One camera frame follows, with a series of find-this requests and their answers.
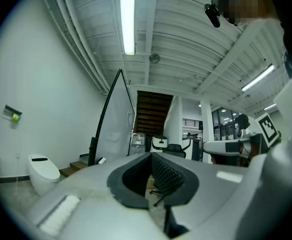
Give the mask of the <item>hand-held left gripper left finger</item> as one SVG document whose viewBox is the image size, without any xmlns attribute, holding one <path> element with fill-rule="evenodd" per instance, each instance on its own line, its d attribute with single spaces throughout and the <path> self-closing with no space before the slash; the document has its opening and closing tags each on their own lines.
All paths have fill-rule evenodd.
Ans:
<svg viewBox="0 0 292 240">
<path fill-rule="evenodd" d="M 28 213 L 32 236 L 43 240 L 164 240 L 148 200 L 123 183 L 149 154 L 89 166 L 61 181 Z"/>
</svg>

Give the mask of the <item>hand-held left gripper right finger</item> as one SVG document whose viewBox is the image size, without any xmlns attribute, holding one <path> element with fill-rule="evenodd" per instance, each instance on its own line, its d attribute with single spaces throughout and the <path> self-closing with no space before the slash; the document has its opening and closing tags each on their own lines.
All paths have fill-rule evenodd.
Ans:
<svg viewBox="0 0 292 240">
<path fill-rule="evenodd" d="M 154 222 L 152 240 L 236 240 L 241 214 L 232 200 L 239 182 L 222 179 L 218 173 L 241 180 L 245 169 L 212 165 L 151 153 L 151 174 L 162 192 L 162 227 Z"/>
</svg>

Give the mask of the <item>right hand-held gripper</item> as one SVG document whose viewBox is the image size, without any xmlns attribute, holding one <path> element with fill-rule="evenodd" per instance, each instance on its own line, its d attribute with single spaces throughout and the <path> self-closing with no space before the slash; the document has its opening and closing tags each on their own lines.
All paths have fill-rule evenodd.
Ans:
<svg viewBox="0 0 292 240">
<path fill-rule="evenodd" d="M 257 120 L 240 114 L 237 124 L 237 139 L 204 142 L 203 151 L 211 155 L 240 157 L 240 165 L 247 166 L 255 156 L 268 153 L 281 142 L 281 133 L 267 113 Z"/>
</svg>

